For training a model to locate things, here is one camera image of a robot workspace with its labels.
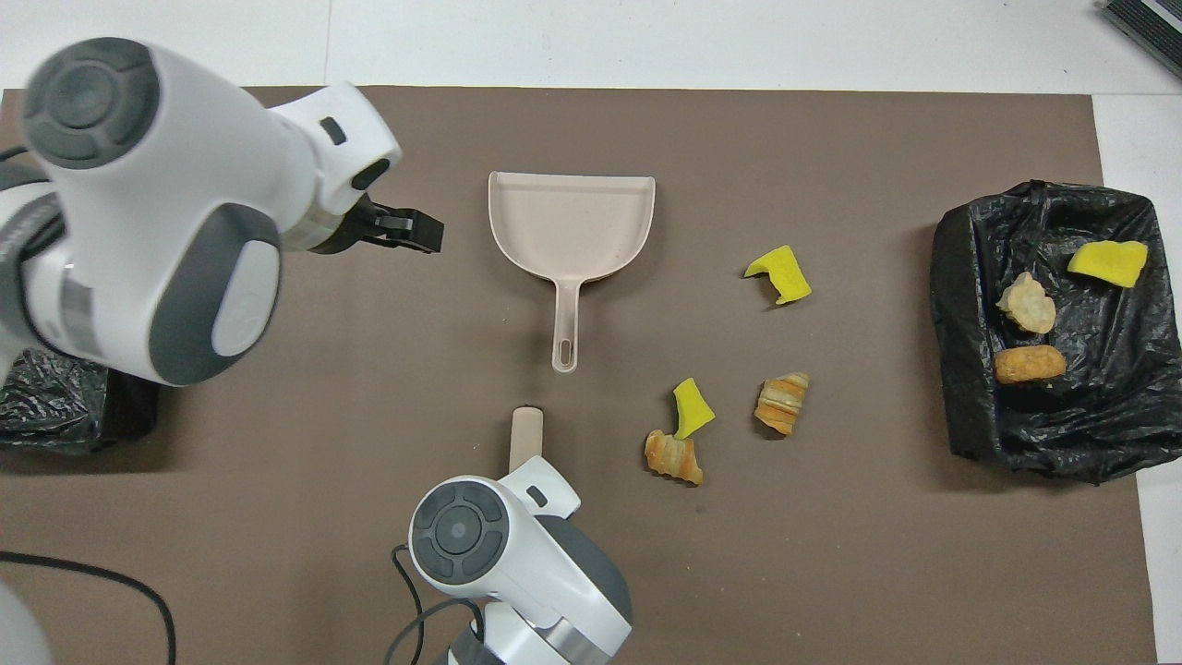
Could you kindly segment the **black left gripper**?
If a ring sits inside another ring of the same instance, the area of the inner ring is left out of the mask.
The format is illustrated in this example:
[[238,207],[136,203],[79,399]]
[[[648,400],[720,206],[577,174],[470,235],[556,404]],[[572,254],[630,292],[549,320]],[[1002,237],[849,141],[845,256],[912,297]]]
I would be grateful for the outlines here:
[[357,243],[414,252],[439,253],[446,227],[431,216],[417,216],[413,208],[381,208],[371,198],[359,198],[340,219],[340,224],[317,245],[318,254],[346,252]]

